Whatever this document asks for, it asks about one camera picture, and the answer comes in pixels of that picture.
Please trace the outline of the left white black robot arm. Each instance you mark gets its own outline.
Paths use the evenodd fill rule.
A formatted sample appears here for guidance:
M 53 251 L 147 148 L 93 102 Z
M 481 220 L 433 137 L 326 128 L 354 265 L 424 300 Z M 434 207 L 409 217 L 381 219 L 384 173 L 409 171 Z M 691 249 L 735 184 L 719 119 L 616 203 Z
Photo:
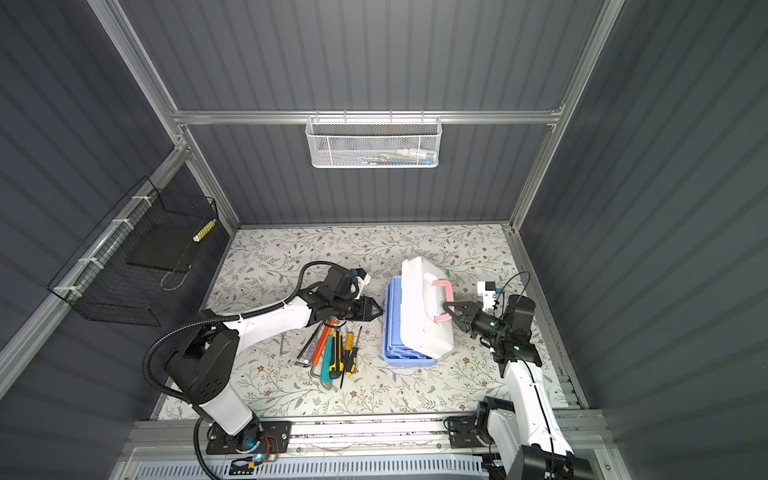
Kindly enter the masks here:
M 362 294 L 369 282 L 370 275 L 361 267 L 311 261 L 301 267 L 286 298 L 231 315 L 204 310 L 161 336 L 144 354 L 142 374 L 157 391 L 191 405 L 202 420 L 219 429 L 219 439 L 234 443 L 236 452 L 275 454 L 280 443 L 265 432 L 257 414 L 231 385 L 237 355 L 287 331 L 324 326 L 332 319 L 378 318 L 383 309 Z

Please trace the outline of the black yellow screwdriver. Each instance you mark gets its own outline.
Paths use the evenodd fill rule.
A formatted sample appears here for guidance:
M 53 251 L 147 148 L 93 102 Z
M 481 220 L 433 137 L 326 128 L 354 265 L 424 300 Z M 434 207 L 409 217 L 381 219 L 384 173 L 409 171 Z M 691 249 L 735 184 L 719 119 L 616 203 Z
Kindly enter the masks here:
M 357 362 L 357 356 L 359 351 L 359 339 L 360 339 L 361 333 L 362 333 L 362 330 L 359 330 L 357 336 L 355 337 L 355 342 L 353 344 L 353 347 L 348 354 L 348 361 L 347 361 L 346 370 L 345 370 L 348 376 L 353 375 L 357 370 L 356 362 Z

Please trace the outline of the white blue tool box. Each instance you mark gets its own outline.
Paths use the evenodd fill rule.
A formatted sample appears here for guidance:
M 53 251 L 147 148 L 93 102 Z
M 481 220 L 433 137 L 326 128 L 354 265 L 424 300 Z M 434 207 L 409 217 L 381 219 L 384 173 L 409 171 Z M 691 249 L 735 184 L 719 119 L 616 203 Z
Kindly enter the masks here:
M 454 350 L 454 300 L 446 273 L 419 256 L 402 262 L 387 285 L 382 357 L 394 367 L 430 367 Z

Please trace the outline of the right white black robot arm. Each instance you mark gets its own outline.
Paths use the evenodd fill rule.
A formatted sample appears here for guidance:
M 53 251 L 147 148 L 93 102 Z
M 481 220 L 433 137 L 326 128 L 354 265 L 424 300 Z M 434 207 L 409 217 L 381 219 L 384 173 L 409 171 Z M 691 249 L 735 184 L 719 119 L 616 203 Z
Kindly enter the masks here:
M 443 320 L 477 338 L 499 367 L 510 398 L 487 397 L 478 404 L 474 431 L 484 444 L 494 444 L 508 479 L 593 479 L 590 462 L 576 455 L 560 428 L 547 397 L 542 359 L 531 342 L 536 303 L 512 295 L 501 316 L 481 301 L 442 304 Z

